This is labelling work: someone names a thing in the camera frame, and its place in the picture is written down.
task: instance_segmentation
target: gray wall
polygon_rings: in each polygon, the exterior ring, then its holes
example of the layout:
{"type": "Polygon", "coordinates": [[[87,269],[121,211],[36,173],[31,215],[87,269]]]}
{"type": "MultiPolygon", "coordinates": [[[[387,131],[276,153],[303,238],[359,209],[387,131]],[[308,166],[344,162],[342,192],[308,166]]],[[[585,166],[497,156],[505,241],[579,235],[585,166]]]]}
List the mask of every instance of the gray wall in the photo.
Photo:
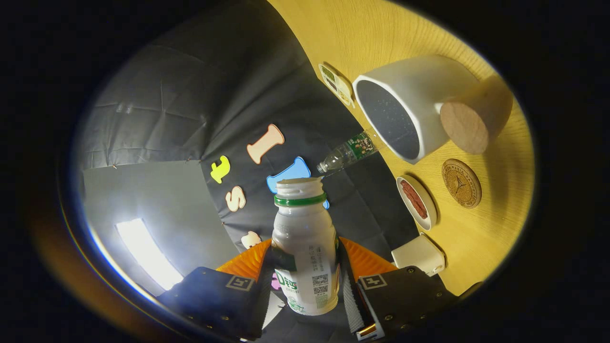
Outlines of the gray wall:
{"type": "Polygon", "coordinates": [[[199,266],[215,269],[238,254],[197,161],[88,169],[84,183],[90,226],[123,271],[154,295],[163,289],[136,263],[116,223],[142,218],[161,251],[184,276],[199,266]]]}

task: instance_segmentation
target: cork coaster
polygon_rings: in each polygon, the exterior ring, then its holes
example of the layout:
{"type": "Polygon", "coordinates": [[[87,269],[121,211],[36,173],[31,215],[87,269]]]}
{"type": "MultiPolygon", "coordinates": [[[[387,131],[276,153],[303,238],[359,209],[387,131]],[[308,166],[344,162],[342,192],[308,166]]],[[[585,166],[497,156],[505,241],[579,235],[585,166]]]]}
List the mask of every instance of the cork coaster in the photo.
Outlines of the cork coaster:
{"type": "Polygon", "coordinates": [[[448,159],[443,163],[443,180],[451,196],[465,208],[474,208],[481,202],[481,184],[475,172],[464,162],[448,159]]]}

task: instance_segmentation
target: fluorescent light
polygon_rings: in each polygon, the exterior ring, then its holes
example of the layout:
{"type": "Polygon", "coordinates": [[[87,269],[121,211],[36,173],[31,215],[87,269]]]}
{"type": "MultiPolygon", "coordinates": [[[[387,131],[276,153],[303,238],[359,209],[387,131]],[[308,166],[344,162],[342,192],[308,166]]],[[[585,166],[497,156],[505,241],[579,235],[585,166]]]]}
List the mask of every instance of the fluorescent light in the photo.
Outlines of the fluorescent light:
{"type": "Polygon", "coordinates": [[[144,271],[166,291],[184,278],[151,237],[142,219],[117,224],[118,234],[144,271]]]}

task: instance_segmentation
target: white ceramic dish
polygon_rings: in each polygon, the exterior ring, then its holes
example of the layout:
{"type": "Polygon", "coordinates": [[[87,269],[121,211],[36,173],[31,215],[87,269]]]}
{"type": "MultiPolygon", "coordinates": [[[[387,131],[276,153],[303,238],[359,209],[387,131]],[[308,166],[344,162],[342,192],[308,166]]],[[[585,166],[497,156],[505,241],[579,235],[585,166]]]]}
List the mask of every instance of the white ceramic dish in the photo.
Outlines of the white ceramic dish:
{"type": "Polygon", "coordinates": [[[403,199],[404,205],[407,206],[409,212],[415,219],[415,221],[424,229],[430,230],[436,224],[436,207],[434,207],[434,202],[430,197],[430,194],[426,191],[426,189],[420,184],[416,179],[412,178],[409,175],[403,175],[396,178],[396,186],[398,187],[398,193],[400,197],[403,199]],[[403,180],[407,181],[408,184],[413,187],[415,193],[422,199],[423,206],[426,208],[426,212],[428,213],[427,218],[422,218],[419,213],[413,207],[411,200],[407,198],[407,195],[403,191],[403,185],[400,184],[403,180]]]}

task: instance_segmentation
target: foam letter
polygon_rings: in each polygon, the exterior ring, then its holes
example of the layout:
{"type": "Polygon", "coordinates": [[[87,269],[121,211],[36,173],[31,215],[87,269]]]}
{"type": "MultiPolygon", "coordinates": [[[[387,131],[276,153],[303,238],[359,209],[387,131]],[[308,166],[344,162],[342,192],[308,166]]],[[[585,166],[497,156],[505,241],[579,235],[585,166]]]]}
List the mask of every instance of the foam letter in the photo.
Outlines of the foam letter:
{"type": "MultiPolygon", "coordinates": [[[[309,167],[305,164],[305,160],[302,157],[298,156],[295,158],[295,162],[284,169],[281,173],[275,176],[267,176],[267,187],[273,194],[278,193],[277,183],[278,181],[288,180],[288,179],[298,179],[298,178],[308,178],[311,176],[311,171],[309,167]]],[[[325,209],[331,207],[328,203],[328,200],[325,200],[323,203],[325,209]]]]}
{"type": "Polygon", "coordinates": [[[227,207],[231,212],[235,212],[246,206],[246,196],[243,194],[243,189],[239,186],[233,187],[224,199],[227,201],[227,207]]]}
{"type": "Polygon", "coordinates": [[[231,164],[229,163],[229,159],[222,155],[220,156],[220,165],[216,166],[216,162],[212,163],[212,171],[210,171],[210,176],[212,179],[216,180],[219,184],[223,183],[223,178],[229,173],[231,170],[231,164]]]}
{"type": "Polygon", "coordinates": [[[246,150],[254,163],[260,164],[260,158],[276,144],[284,144],[284,135],[279,131],[278,127],[270,124],[265,133],[254,144],[248,144],[246,150]]]}
{"type": "Polygon", "coordinates": [[[275,275],[275,273],[273,273],[273,275],[271,276],[271,287],[273,287],[273,289],[275,289],[276,291],[280,289],[280,287],[282,287],[279,285],[278,276],[275,275]]]}
{"type": "Polygon", "coordinates": [[[250,249],[260,243],[260,237],[254,231],[248,231],[248,234],[242,237],[243,247],[250,249]]]}

